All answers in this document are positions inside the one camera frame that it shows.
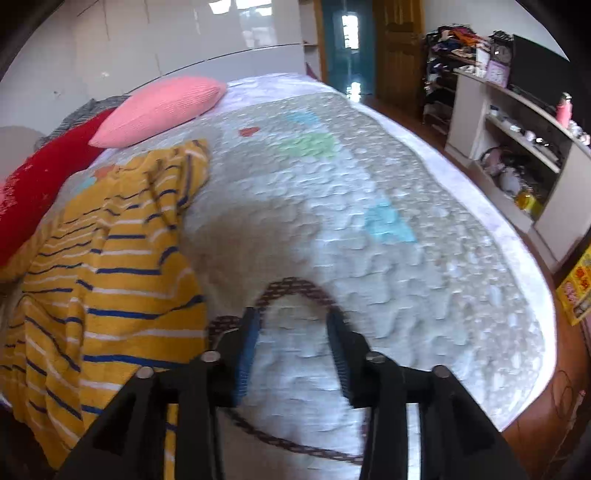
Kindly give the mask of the yellow striped knit sweater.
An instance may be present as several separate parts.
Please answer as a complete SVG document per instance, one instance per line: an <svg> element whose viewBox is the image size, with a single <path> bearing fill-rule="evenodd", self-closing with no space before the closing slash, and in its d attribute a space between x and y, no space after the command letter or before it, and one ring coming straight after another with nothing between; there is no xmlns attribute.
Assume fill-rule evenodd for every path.
<svg viewBox="0 0 591 480"><path fill-rule="evenodd" d="M1 391L51 468L137 369L204 350L204 295L179 236L210 159L200 139L113 167L2 268L21 292L1 343Z"/></svg>

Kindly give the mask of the cluttered clothes rack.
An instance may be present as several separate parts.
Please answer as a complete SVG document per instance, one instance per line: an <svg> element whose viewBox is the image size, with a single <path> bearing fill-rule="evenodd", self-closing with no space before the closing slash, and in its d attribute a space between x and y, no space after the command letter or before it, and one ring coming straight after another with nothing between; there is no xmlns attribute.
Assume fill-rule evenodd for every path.
<svg viewBox="0 0 591 480"><path fill-rule="evenodd" d="M422 78L423 123L447 136L451 126L458 82L457 69L477 65L477 47L483 43L470 26L443 25L425 37Z"/></svg>

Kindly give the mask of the yellow printed bag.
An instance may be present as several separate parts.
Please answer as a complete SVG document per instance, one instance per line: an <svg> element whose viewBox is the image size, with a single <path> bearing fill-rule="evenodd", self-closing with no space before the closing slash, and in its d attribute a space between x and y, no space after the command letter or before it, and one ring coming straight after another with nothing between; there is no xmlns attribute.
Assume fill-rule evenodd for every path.
<svg viewBox="0 0 591 480"><path fill-rule="evenodd" d="M572 326L590 319L591 310L591 248L588 247L556 293Z"/></svg>

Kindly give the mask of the heart-patterned white bed blanket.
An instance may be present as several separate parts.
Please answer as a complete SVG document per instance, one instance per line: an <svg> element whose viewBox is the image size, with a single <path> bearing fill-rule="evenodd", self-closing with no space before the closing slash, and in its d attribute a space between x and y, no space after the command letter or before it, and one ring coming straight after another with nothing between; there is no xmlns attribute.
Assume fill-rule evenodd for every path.
<svg viewBox="0 0 591 480"><path fill-rule="evenodd" d="M211 176L180 250L212 330L259 303L242 405L221 415L231 479L356 479L368 414L342 397L322 302L405 367L442 364L494 426L509 426L556 364L546 280L511 224L447 159L320 83L232 83L211 112L95 168L191 138Z"/></svg>

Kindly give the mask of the grey knit cloth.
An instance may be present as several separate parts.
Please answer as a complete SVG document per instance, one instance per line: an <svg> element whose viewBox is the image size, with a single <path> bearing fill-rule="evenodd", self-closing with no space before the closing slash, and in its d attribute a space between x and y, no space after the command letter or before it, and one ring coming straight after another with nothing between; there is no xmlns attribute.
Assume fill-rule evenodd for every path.
<svg viewBox="0 0 591 480"><path fill-rule="evenodd" d="M87 103L65 117L60 125L48 136L40 137L34 144L34 151L40 150L47 143L64 135L69 130L82 125L101 112L116 108L129 98L128 95L110 96L103 100L90 99Z"/></svg>

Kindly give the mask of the pink pillow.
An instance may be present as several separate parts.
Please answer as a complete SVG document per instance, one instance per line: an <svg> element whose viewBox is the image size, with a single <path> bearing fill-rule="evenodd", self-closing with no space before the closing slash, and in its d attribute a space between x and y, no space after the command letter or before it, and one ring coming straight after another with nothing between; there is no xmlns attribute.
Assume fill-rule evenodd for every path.
<svg viewBox="0 0 591 480"><path fill-rule="evenodd" d="M89 144L126 148L211 110L228 85L206 77L160 80L129 96L100 125Z"/></svg>

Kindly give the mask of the pink water bottle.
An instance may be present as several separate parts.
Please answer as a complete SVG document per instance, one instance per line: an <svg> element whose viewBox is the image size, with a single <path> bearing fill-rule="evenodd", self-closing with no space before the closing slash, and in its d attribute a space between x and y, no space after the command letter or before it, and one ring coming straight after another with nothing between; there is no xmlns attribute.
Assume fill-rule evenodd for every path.
<svg viewBox="0 0 591 480"><path fill-rule="evenodd" d="M568 92L563 92L556 107L556 120L565 129L569 129L572 110L572 96Z"/></svg>

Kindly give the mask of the pink desk clock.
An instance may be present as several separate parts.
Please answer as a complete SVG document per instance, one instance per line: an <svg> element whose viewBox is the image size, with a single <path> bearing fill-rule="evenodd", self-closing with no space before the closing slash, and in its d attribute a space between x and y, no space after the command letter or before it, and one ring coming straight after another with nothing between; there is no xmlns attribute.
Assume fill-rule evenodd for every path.
<svg viewBox="0 0 591 480"><path fill-rule="evenodd" d="M487 82L497 85L501 88L506 88L508 85L509 76L510 67L508 65L495 60L489 61L485 75Z"/></svg>

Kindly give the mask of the black television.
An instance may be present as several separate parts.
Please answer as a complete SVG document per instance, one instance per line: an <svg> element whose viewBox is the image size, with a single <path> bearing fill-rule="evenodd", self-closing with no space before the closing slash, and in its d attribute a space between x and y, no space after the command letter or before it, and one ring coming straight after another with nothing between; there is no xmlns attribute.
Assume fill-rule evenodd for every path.
<svg viewBox="0 0 591 480"><path fill-rule="evenodd" d="M577 84L571 64L546 47L515 35L508 87L551 114Z"/></svg>

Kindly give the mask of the wooden door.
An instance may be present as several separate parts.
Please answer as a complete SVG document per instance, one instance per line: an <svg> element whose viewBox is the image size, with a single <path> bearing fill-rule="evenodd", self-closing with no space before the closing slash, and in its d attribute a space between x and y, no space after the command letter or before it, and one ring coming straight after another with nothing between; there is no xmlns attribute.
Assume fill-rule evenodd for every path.
<svg viewBox="0 0 591 480"><path fill-rule="evenodd" d="M376 94L389 105L418 114L425 59L420 0L373 2L376 26Z"/></svg>

